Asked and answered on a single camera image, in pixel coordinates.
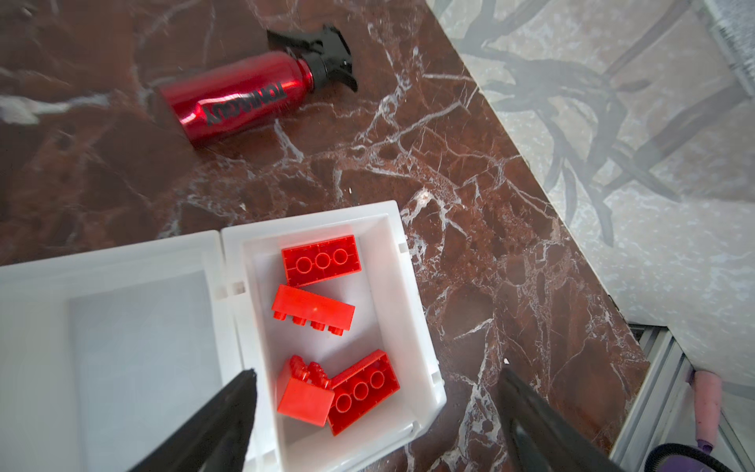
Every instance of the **red duplo block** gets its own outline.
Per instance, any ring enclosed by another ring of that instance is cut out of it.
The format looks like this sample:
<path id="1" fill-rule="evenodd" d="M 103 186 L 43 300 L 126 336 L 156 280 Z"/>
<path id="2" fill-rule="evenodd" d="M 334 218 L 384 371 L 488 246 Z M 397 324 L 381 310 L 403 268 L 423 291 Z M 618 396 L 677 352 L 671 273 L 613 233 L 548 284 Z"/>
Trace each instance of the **red duplo block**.
<path id="1" fill-rule="evenodd" d="M 278 413 L 324 426 L 334 396 L 330 383 L 319 364 L 307 366 L 301 357 L 293 356 L 284 364 L 276 382 Z"/>
<path id="2" fill-rule="evenodd" d="M 378 349 L 333 377 L 331 388 L 335 397 L 328 423 L 337 436 L 400 387 L 388 355 Z"/>
<path id="3" fill-rule="evenodd" d="M 314 329 L 322 331 L 328 326 L 328 331 L 338 336 L 343 335 L 344 330 L 351 329 L 354 317 L 354 307 L 351 305 L 288 285 L 278 287 L 273 311 L 276 319 L 283 320 L 291 315 L 299 326 L 309 321 Z"/>
<path id="4" fill-rule="evenodd" d="M 362 270 L 354 236 L 283 249 L 285 278 L 291 287 L 304 287 Z"/>

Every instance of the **pink object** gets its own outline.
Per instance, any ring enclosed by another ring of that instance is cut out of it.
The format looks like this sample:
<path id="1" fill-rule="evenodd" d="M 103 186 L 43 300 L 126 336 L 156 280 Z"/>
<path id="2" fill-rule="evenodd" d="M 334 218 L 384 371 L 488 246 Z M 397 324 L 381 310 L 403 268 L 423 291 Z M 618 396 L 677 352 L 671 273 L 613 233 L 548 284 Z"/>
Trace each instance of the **pink object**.
<path id="1" fill-rule="evenodd" d="M 698 443 L 705 441 L 711 449 L 718 439 L 721 416 L 721 377 L 705 371 L 695 372 L 695 429 Z"/>

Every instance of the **white plastic box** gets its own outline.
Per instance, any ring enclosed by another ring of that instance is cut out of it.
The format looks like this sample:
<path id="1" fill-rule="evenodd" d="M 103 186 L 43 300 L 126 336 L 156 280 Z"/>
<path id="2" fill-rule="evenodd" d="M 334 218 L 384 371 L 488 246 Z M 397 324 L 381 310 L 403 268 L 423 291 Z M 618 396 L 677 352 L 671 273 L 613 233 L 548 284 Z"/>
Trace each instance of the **white plastic box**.
<path id="1" fill-rule="evenodd" d="M 307 290 L 351 330 L 274 319 L 281 249 L 349 234 L 362 272 Z M 376 349 L 401 390 L 337 437 L 276 413 L 291 355 L 333 377 Z M 445 391 L 395 202 L 0 268 L 0 470 L 127 470 L 249 368 L 245 470 L 355 470 L 427 430 Z"/>

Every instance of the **lego stud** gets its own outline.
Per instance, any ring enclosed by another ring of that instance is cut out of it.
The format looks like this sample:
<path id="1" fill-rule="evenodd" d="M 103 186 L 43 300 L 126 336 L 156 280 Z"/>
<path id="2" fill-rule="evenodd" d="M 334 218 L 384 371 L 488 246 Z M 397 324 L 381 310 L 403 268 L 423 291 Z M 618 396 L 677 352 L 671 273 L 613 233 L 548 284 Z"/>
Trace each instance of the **lego stud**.
<path id="1" fill-rule="evenodd" d="M 362 401 L 370 393 L 370 387 L 359 377 L 352 377 L 350 382 L 351 394 L 355 400 Z"/>
<path id="2" fill-rule="evenodd" d="M 289 361 L 289 365 L 291 366 L 291 376 L 294 378 L 306 382 L 310 377 L 310 371 L 307 370 L 307 365 L 304 364 L 304 359 L 300 356 L 293 356 Z"/>
<path id="3" fill-rule="evenodd" d="M 312 375 L 312 384 L 317 387 L 330 389 L 331 380 L 325 374 L 325 370 L 322 369 L 317 362 L 310 362 L 310 374 Z"/>
<path id="4" fill-rule="evenodd" d="M 339 413 L 345 413 L 351 409 L 351 396 L 340 388 L 335 391 L 335 409 Z"/>
<path id="5" fill-rule="evenodd" d="M 312 270 L 312 259 L 298 258 L 296 261 L 296 270 L 298 270 L 299 273 L 308 273 Z"/>
<path id="6" fill-rule="evenodd" d="M 330 256 L 324 252 L 321 252 L 315 256 L 315 265 L 319 269 L 327 269 L 330 265 Z"/>
<path id="7" fill-rule="evenodd" d="M 345 249 L 336 249 L 335 252 L 333 253 L 333 262 L 335 262 L 339 266 L 344 265 L 348 259 L 349 259 L 349 254 L 346 252 Z"/>
<path id="8" fill-rule="evenodd" d="M 375 390 L 383 387 L 383 385 L 385 384 L 385 375 L 383 375 L 383 372 L 380 372 L 375 367 L 370 367 L 369 369 L 367 369 L 365 371 L 365 376 L 370 382 L 370 387 L 374 388 Z"/>

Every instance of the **red lego brick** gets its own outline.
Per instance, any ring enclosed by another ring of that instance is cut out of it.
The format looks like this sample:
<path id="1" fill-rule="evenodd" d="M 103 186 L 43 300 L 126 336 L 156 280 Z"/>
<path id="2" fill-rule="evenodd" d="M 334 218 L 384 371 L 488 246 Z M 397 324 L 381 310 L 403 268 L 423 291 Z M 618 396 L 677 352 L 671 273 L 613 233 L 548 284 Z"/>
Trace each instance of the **red lego brick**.
<path id="1" fill-rule="evenodd" d="M 337 436 L 400 387 L 388 355 L 378 349 L 333 377 L 331 388 L 335 397 L 328 423 Z"/>
<path id="2" fill-rule="evenodd" d="M 285 278 L 291 287 L 346 276 L 362 270 L 354 236 L 283 249 Z"/>
<path id="3" fill-rule="evenodd" d="M 291 315 L 294 324 L 304 326 L 309 321 L 318 331 L 328 326 L 328 331 L 338 336 L 351 329 L 351 320 L 354 317 L 354 307 L 351 305 L 288 285 L 278 287 L 273 311 L 273 317 L 276 319 L 283 320 Z"/>
<path id="4" fill-rule="evenodd" d="M 284 364 L 276 382 L 278 413 L 325 426 L 334 396 L 330 383 L 319 364 L 307 366 L 301 357 L 293 356 Z"/>

